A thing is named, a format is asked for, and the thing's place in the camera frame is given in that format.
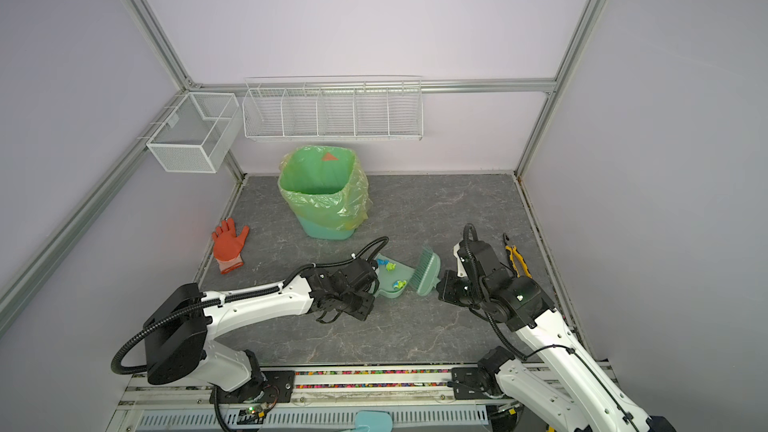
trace trash bag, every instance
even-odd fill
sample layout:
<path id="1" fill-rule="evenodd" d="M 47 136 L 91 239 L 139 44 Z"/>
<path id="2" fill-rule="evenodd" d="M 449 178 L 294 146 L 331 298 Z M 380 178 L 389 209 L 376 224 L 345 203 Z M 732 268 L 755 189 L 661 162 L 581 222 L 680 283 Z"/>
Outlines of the trash bag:
<path id="1" fill-rule="evenodd" d="M 354 150 L 300 147 L 283 158 L 278 187 L 293 213 L 317 226 L 354 231 L 368 218 L 368 178 Z"/>

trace white wall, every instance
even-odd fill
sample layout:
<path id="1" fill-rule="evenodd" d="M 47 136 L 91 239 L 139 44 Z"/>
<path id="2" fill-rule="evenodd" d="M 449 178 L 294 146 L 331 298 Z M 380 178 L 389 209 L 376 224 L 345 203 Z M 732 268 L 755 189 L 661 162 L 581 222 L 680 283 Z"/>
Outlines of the white wall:
<path id="1" fill-rule="evenodd" d="M 175 92 L 120 0 L 0 0 L 0 286 Z"/>
<path id="2" fill-rule="evenodd" d="M 765 0 L 610 0 L 524 182 L 598 358 L 679 432 L 764 430 Z"/>
<path id="3" fill-rule="evenodd" d="M 355 149 L 366 172 L 513 170 L 544 104 L 542 92 L 425 94 L 424 138 L 332 142 Z M 285 154 L 318 142 L 253 142 L 233 152 L 248 173 L 277 174 Z"/>
<path id="4" fill-rule="evenodd" d="M 586 0 L 148 0 L 201 83 L 552 77 Z"/>
<path id="5" fill-rule="evenodd" d="M 170 174 L 152 155 L 0 339 L 4 430 L 107 427 L 129 376 L 110 361 L 191 282 L 232 192 L 226 171 Z M 125 364 L 144 363 L 144 346 Z"/>

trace white mesh basket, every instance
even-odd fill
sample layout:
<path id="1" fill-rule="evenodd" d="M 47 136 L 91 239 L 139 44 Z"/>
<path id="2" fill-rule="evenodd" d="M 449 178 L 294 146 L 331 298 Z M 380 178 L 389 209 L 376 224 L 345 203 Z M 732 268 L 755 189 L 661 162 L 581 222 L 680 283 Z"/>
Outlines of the white mesh basket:
<path id="1" fill-rule="evenodd" d="M 421 139 L 418 82 L 358 86 L 250 86 L 243 98 L 245 136 L 295 139 Z"/>
<path id="2" fill-rule="evenodd" d="M 216 173 L 243 125 L 233 93 L 188 92 L 147 147 L 168 172 Z"/>

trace glove finger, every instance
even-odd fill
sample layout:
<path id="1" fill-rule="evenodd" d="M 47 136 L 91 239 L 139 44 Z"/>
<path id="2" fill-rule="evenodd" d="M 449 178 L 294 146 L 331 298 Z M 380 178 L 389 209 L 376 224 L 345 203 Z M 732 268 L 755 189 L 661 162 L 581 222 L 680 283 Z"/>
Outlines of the glove finger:
<path id="1" fill-rule="evenodd" d="M 250 227 L 248 226 L 243 227 L 243 230 L 240 231 L 240 235 L 237 236 L 240 244 L 245 244 L 245 238 L 248 236 L 248 232 L 250 232 Z"/>

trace glove cuff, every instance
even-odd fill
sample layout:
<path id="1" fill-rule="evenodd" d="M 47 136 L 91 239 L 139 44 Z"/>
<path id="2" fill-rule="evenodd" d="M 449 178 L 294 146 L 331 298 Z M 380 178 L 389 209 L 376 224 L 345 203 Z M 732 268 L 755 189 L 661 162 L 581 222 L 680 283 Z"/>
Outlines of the glove cuff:
<path id="1" fill-rule="evenodd" d="M 232 260 L 227 260 L 227 261 L 221 261 L 217 258 L 216 262 L 219 263 L 219 270 L 221 270 L 222 274 L 231 272 L 236 268 L 240 267 L 241 265 L 243 265 L 243 259 L 240 258 L 240 254 L 237 254 L 237 257 L 233 258 Z"/>

